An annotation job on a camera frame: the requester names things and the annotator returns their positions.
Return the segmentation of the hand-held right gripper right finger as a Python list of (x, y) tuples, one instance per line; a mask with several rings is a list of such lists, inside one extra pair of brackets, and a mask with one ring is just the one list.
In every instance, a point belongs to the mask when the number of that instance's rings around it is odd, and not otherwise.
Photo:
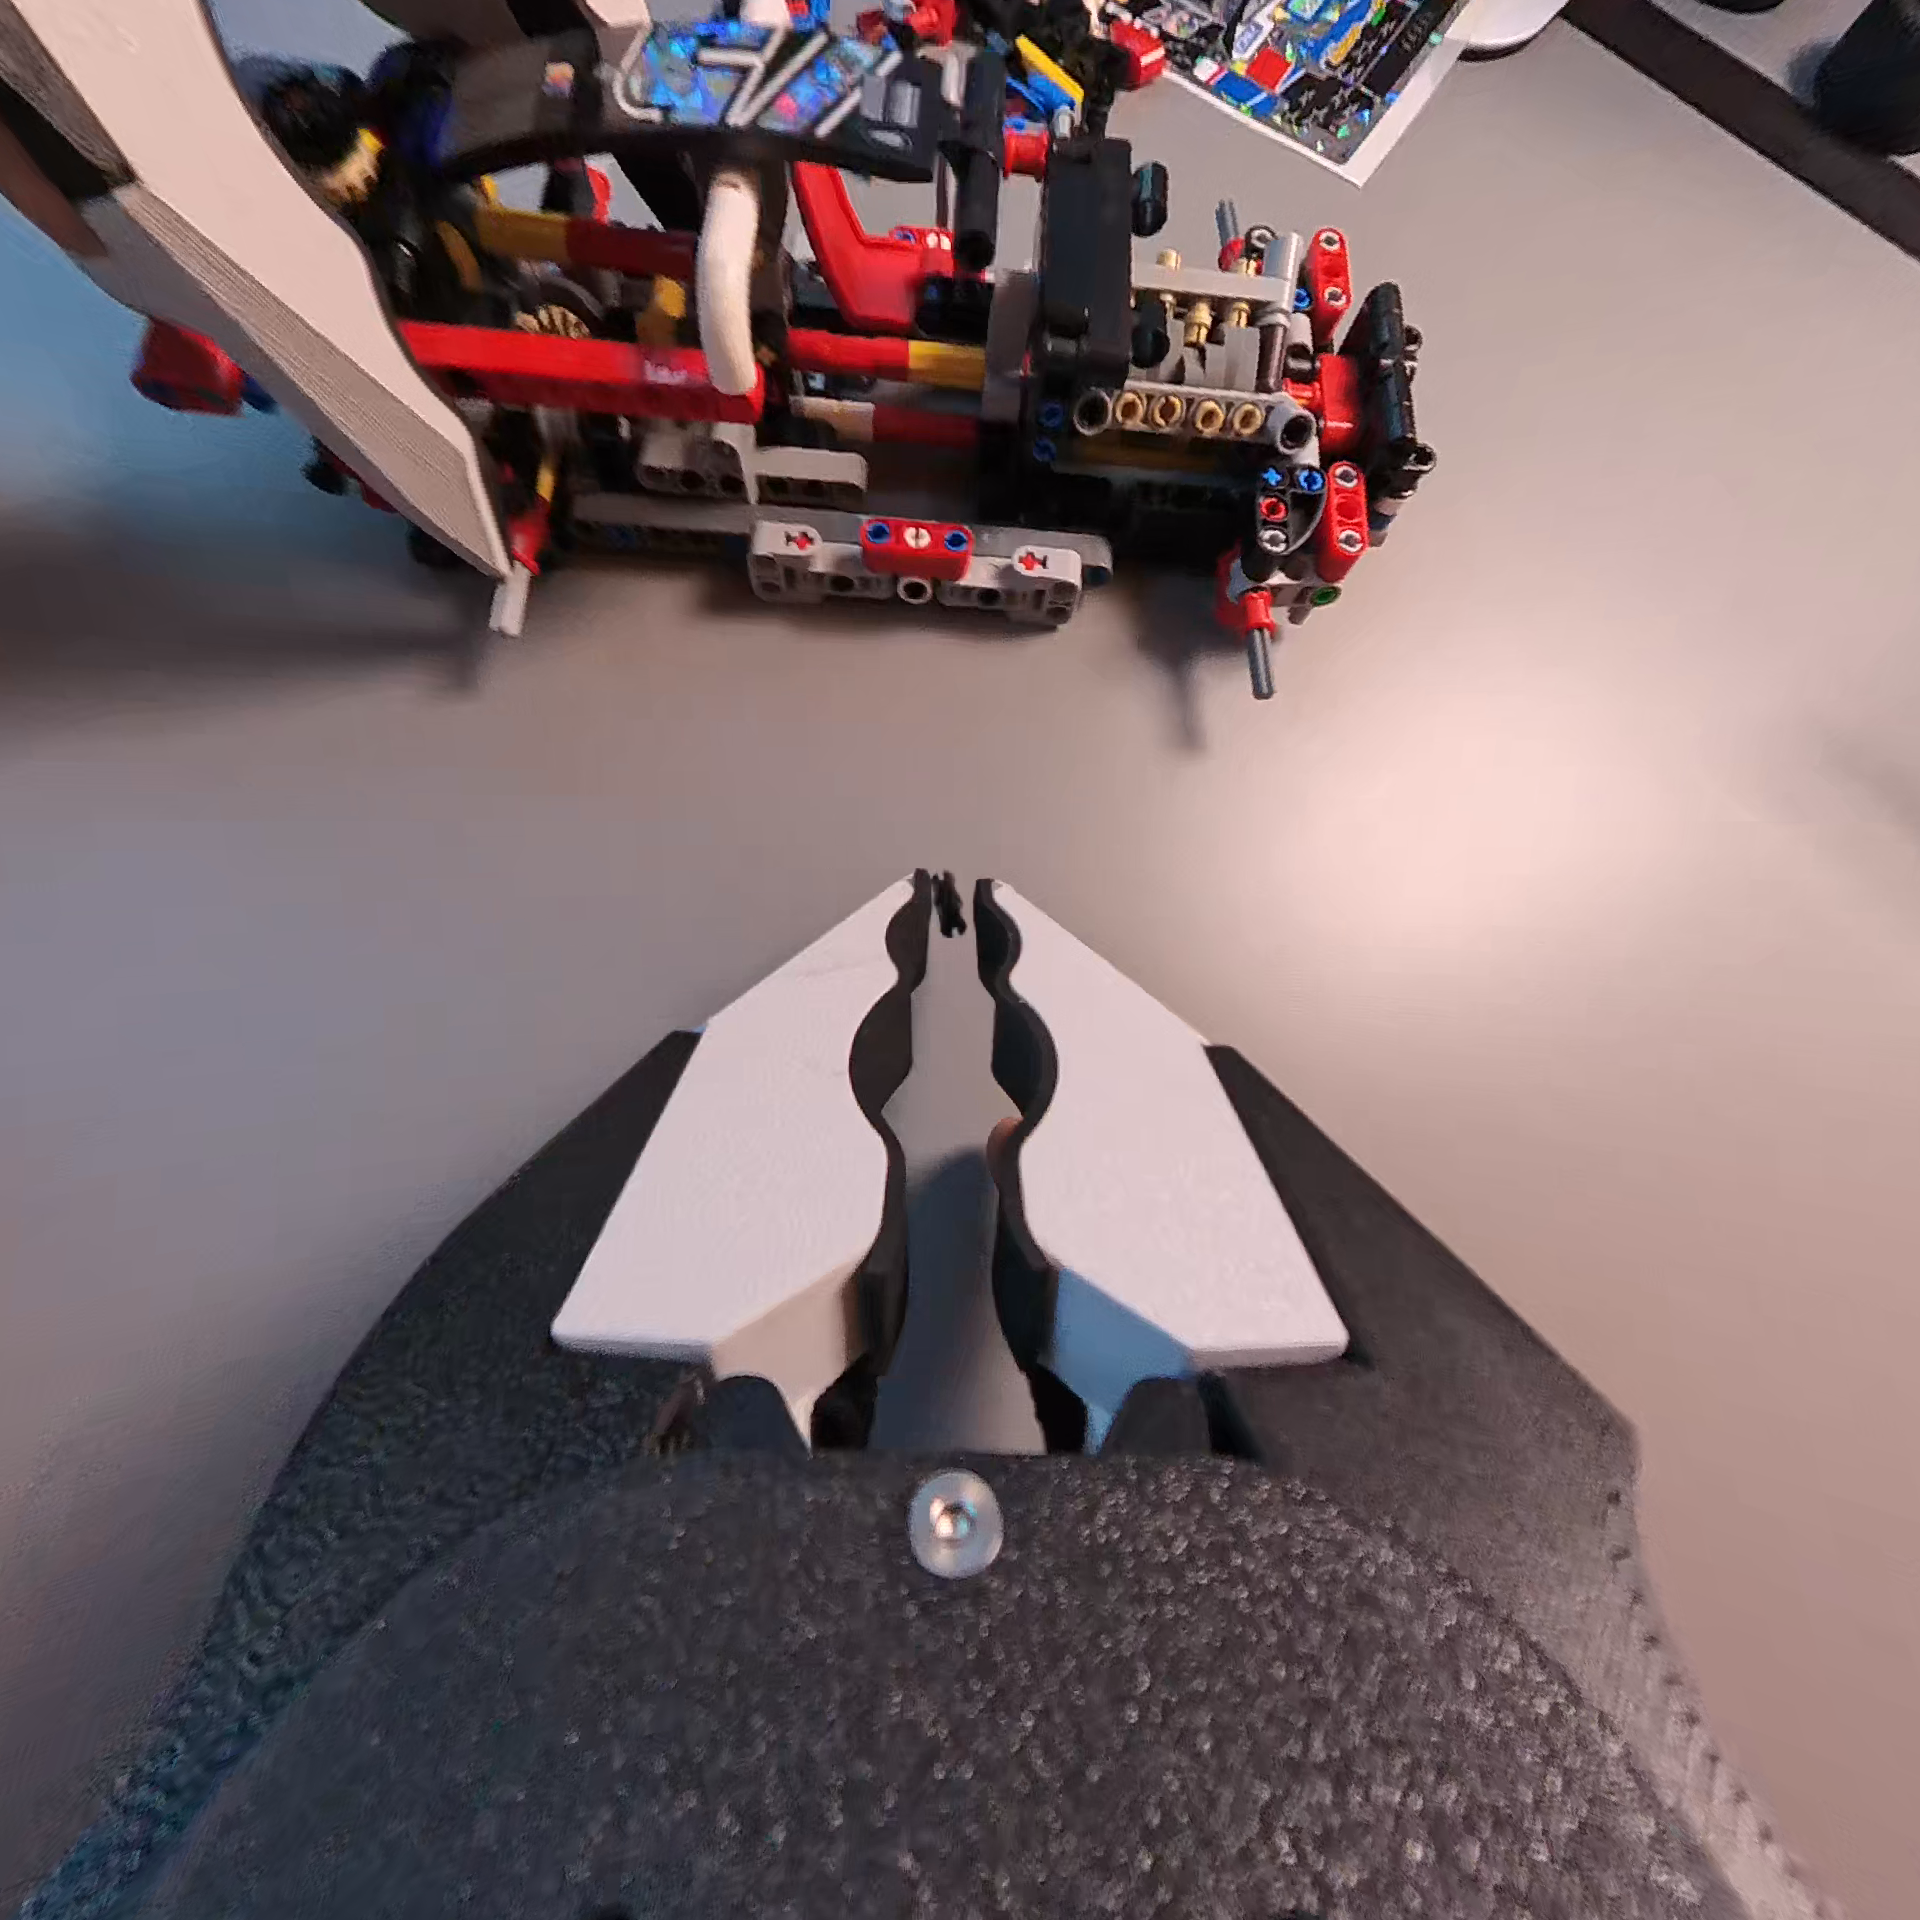
[(1011, 1102), (988, 1146), (997, 1326), (1046, 1453), (1095, 1453), (1153, 1380), (1349, 1357), (1353, 1336), (1212, 1048), (1002, 878), (973, 893)]

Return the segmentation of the black rubber tire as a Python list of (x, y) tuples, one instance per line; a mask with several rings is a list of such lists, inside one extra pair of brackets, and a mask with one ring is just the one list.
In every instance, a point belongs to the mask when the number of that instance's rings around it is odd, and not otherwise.
[(1861, 13), (1819, 59), (1814, 118), (1878, 155), (1918, 152), (1918, 38), (1893, 13)]

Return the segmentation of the holographic sticker sheet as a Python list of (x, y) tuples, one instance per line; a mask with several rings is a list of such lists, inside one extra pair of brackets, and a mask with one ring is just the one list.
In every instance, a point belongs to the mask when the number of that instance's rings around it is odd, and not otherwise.
[(1237, 126), (1362, 186), (1459, 59), (1463, 3), (1131, 5), (1170, 75)]

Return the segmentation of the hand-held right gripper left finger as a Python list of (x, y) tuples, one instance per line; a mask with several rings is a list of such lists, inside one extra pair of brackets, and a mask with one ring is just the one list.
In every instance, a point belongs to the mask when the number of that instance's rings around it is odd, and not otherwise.
[(892, 880), (716, 1012), (552, 1323), (555, 1346), (764, 1380), (863, 1448), (906, 1318), (912, 1065), (938, 880)]

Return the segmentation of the lego race car model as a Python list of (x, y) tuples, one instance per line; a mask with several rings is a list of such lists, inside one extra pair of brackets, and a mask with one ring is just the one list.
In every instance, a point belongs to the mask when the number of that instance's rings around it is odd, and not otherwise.
[(706, 5), (601, 71), (578, 5), (386, 5), (367, 73), (244, 54), (261, 127), (341, 212), (391, 315), (700, 347), (754, 422), (450, 401), (492, 459), (490, 628), (574, 553), (740, 553), (764, 602), (1061, 627), (1116, 555), (1212, 567), (1272, 692), (1436, 467), (1424, 333), (1339, 226), (1216, 203), (1138, 253), (1170, 173), (955, 5)]

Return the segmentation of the red black lego beam assembly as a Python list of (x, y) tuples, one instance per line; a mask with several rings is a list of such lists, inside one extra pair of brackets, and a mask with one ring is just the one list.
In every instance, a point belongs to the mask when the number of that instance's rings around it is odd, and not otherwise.
[(754, 422), (764, 409), (758, 368), (743, 393), (724, 390), (700, 347), (418, 319), (401, 319), (395, 333), (444, 395), (506, 412)]

